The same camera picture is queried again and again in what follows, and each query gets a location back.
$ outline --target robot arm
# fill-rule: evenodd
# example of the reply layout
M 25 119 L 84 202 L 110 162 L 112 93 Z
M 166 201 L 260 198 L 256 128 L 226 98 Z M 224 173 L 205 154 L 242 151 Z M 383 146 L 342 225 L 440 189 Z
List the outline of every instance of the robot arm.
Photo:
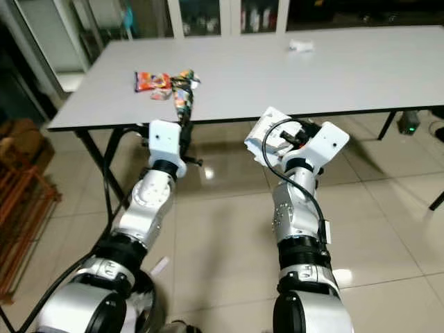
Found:
M 262 155 L 280 165 L 286 177 L 316 197 L 318 174 L 348 141 L 348 135 L 332 123 L 286 122 L 273 133 L 271 127 L 289 119 L 269 108 L 246 138 L 255 159 L 267 166 Z M 275 333 L 353 332 L 350 316 L 342 305 L 332 273 L 330 225 L 320 221 L 314 203 L 290 182 L 281 182 L 273 192 L 273 230 L 279 250 L 279 297 L 273 312 Z
M 176 180 L 187 171 L 180 156 L 181 127 L 153 121 L 149 130 L 151 169 L 134 186 L 130 207 L 110 235 L 45 304 L 38 332 L 117 333 L 129 316 L 143 312 L 143 302 L 137 309 L 127 299 L 171 207 Z

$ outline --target black wire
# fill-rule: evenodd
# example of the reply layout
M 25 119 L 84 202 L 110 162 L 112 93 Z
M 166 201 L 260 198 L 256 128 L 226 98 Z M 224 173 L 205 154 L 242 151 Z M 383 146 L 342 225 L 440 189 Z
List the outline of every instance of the black wire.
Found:
M 121 136 L 123 136 L 124 134 L 130 132 L 131 130 L 134 130 L 134 129 L 132 129 L 132 128 L 131 129 L 129 129 L 129 128 L 125 129 L 124 131 L 122 131 Z M 117 210 L 116 210 L 116 213 L 114 214 L 112 212 L 111 200 L 110 200 L 110 187 L 109 187 L 109 182 L 108 182 L 108 169 L 109 169 L 109 166 L 108 166 L 108 163 L 107 163 L 107 159 L 104 158 L 103 159 L 103 186 L 104 186 L 104 190 L 105 190 L 105 202 L 106 202 L 106 209 L 107 209 L 107 215 L 108 215 L 108 222 L 107 222 L 107 225 L 106 225 L 105 229 L 102 231 L 101 236 L 99 237 L 97 242 L 94 244 L 92 249 L 88 252 L 88 254 L 84 255 L 77 262 L 72 264 L 45 291 L 44 295 L 40 298 L 38 303 L 34 306 L 34 309 L 29 314 L 28 318 L 24 321 L 23 325 L 19 328 L 18 331 L 14 330 L 14 327 L 11 325 L 8 317 L 4 313 L 3 309 L 0 307 L 0 317 L 3 319 L 3 321 L 6 324 L 6 327 L 9 329 L 9 331 L 11 333 L 25 333 L 25 331 L 29 328 L 29 326 L 31 325 L 31 323 L 33 322 L 35 317 L 38 315 L 40 310 L 43 308 L 44 304 L 47 302 L 47 300 L 53 294 L 53 292 L 58 288 L 58 286 L 69 276 L 69 274 L 71 274 L 76 268 L 78 268 L 88 258 L 90 258 L 93 255 L 94 249 L 96 248 L 96 246 L 100 242 L 100 240 L 102 240 L 103 238 L 105 238 L 105 237 L 107 237 L 109 235 L 109 233 L 111 231 L 111 227 L 112 227 L 112 222 L 114 221 L 115 216 L 117 215 L 118 211 L 120 210 L 121 206 L 123 205 L 123 202 L 129 197 L 131 191 L 128 192 L 128 194 L 126 195 L 125 198 L 120 200 L 119 205 L 118 205 Z
M 432 135 L 432 136 L 435 136 L 435 133 L 432 132 L 432 126 L 437 124 L 437 123 L 444 123 L 444 121 L 442 121 L 442 120 L 435 120 L 435 121 L 430 123 L 430 125 L 429 125 L 429 134 Z
M 269 128 L 269 130 L 266 131 L 265 136 L 264 136 L 264 140 L 262 141 L 262 156 L 264 157 L 264 161 L 265 161 L 267 167 L 270 169 L 271 172 L 273 172 L 277 177 L 281 178 L 282 180 L 285 180 L 286 182 L 289 182 L 290 184 L 292 184 L 296 189 L 301 191 L 313 203 L 313 206 L 316 209 L 316 213 L 318 214 L 318 218 L 319 218 L 318 235 L 319 235 L 320 241 L 322 243 L 326 244 L 327 243 L 327 237 L 325 235 L 325 219 L 324 219 L 324 215 L 322 213 L 322 209 L 321 209 L 321 207 L 318 204 L 318 201 L 304 187 L 302 187 L 297 182 L 293 181 L 292 179 L 290 179 L 289 177 L 287 177 L 283 173 L 280 173 L 279 171 L 276 171 L 271 166 L 271 163 L 270 163 L 270 161 L 268 160 L 268 158 L 266 156 L 266 140 L 270 136 L 271 132 L 273 132 L 278 126 L 282 125 L 283 123 L 289 123 L 291 121 L 294 121 L 296 123 L 298 122 L 298 121 L 296 121 L 295 119 L 292 119 L 292 118 L 283 119 L 283 120 L 278 121 L 277 123 L 273 124 Z
M 29 314 L 28 318 L 25 320 L 23 325 L 19 328 L 17 333 L 25 333 L 26 330 L 29 328 L 35 317 L 38 315 L 40 310 L 43 308 L 44 304 L 47 302 L 48 298 L 52 295 L 52 293 L 57 289 L 57 287 L 62 283 L 69 274 L 72 273 L 76 268 L 78 268 L 81 264 L 83 264 L 89 257 L 91 257 L 91 251 L 88 252 L 88 254 L 81 257 L 79 260 L 77 260 L 75 263 L 73 263 L 65 272 L 63 272 L 56 281 L 53 282 L 53 284 L 46 290 L 44 295 L 40 298 L 38 303 L 34 306 L 34 309 Z
M 9 321 L 8 317 L 5 314 L 5 311 L 3 311 L 3 309 L 0 307 L 0 317 L 3 319 L 3 321 L 6 324 L 6 327 L 8 328 L 9 332 L 11 333 L 17 333 L 14 330 L 14 327 L 12 326 L 11 322 Z

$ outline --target glossy floor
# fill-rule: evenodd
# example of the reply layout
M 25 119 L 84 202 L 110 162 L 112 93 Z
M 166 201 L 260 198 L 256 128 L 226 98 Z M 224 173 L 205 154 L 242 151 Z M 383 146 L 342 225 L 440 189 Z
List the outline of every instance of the glossy floor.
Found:
M 444 332 L 444 206 L 427 210 L 444 190 L 444 144 L 427 111 L 413 137 L 395 123 L 375 140 L 385 114 L 329 117 L 352 135 L 325 168 L 318 198 L 332 222 L 330 246 L 342 299 L 361 332 Z M 170 319 L 204 332 L 271 329 L 278 254 L 271 232 L 271 187 L 277 180 L 243 145 L 251 123 L 197 126 L 189 167 L 173 209 L 144 262 L 167 256 L 156 277 Z M 108 131 L 94 131 L 103 150 Z M 85 253 L 105 224 L 102 180 L 71 133 L 50 133 L 57 151 L 46 175 L 63 194 L 6 311 L 17 326 L 65 267 Z M 147 152 L 128 135 L 112 169 L 126 189 Z

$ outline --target white tissue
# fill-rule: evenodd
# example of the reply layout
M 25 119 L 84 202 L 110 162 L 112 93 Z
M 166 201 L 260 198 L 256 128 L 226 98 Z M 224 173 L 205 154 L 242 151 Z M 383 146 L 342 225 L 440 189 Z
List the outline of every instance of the white tissue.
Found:
M 169 263 L 168 257 L 163 257 L 161 260 L 159 260 L 157 264 L 153 267 L 153 269 L 151 269 L 150 272 L 151 276 L 156 276 L 157 274 L 162 272 L 164 268 L 167 267 L 168 263 Z
M 290 41 L 290 50 L 296 52 L 312 52 L 314 50 L 313 42 L 301 42 L 300 40 Z

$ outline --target floor tile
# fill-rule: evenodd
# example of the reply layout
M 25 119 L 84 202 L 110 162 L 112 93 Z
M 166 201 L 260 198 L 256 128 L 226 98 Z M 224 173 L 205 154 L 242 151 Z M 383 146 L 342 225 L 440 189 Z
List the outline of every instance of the floor tile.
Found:
M 384 218 L 333 222 L 328 248 L 340 288 L 422 275 Z
M 15 292 L 16 298 L 32 292 L 43 293 L 49 286 L 70 225 L 71 217 L 49 220 L 19 281 Z
M 2 305 L 17 329 L 34 308 L 52 282 L 57 268 L 60 249 L 68 234 L 71 218 L 52 218 L 35 247 L 30 261 L 19 281 L 12 305 Z
M 444 272 L 444 212 L 390 216 L 393 225 L 424 274 Z
M 443 170 L 413 137 L 387 134 L 382 141 L 351 141 L 344 155 L 362 180 L 412 176 Z
M 384 216 L 360 182 L 319 187 L 317 198 L 324 217 L 332 223 L 358 223 Z
M 174 313 L 273 297 L 270 194 L 177 204 Z
M 444 173 L 366 182 L 366 187 L 386 215 L 425 213 L 444 190 Z
M 444 308 L 424 277 L 341 292 L 355 331 L 442 332 Z
M 268 191 L 262 167 L 244 144 L 248 122 L 195 126 L 188 155 L 203 166 L 188 165 L 178 181 L 178 201 L 220 198 Z
M 273 306 L 274 300 L 265 300 L 215 307 L 175 314 L 169 317 L 169 322 L 183 320 L 188 325 L 199 327 L 202 332 L 211 333 L 271 332 Z
M 59 257 L 52 280 L 65 271 L 74 262 L 86 255 L 99 239 L 106 226 L 106 214 L 84 214 L 72 217 L 68 233 L 62 240 Z
M 56 205 L 52 216 L 74 214 L 92 170 L 93 162 L 85 151 L 56 153 L 44 175 L 57 187 L 62 200 Z
M 117 206 L 118 200 L 110 187 L 110 198 L 112 207 Z M 82 192 L 76 214 L 89 214 L 106 212 L 105 194 L 103 190 L 103 176 L 99 168 L 94 165 Z
M 24 323 L 30 312 L 34 309 L 35 304 L 42 297 L 44 290 L 41 292 L 32 292 L 21 295 L 16 298 L 12 305 L 2 305 L 6 316 L 9 318 L 15 330 L 18 330 Z M 27 332 L 34 332 L 36 330 L 35 320 L 32 322 Z M 0 333 L 9 333 L 3 321 L 0 319 Z
M 192 144 L 243 143 L 250 131 L 248 121 L 198 124 L 193 128 Z
M 444 304 L 444 274 L 435 274 L 426 276 L 433 290 L 435 290 L 441 303 Z
M 147 150 L 141 146 L 119 147 L 111 164 L 111 170 L 121 185 L 123 192 L 128 193 L 139 179 L 140 172 L 148 165 Z M 110 187 L 110 197 L 113 207 L 118 200 Z M 103 176 L 99 168 L 94 165 L 87 179 L 82 198 L 76 208 L 77 214 L 105 212 L 105 194 L 103 192 Z
M 74 132 L 49 132 L 46 129 L 41 129 L 41 133 L 51 142 L 55 153 L 86 151 L 85 146 Z

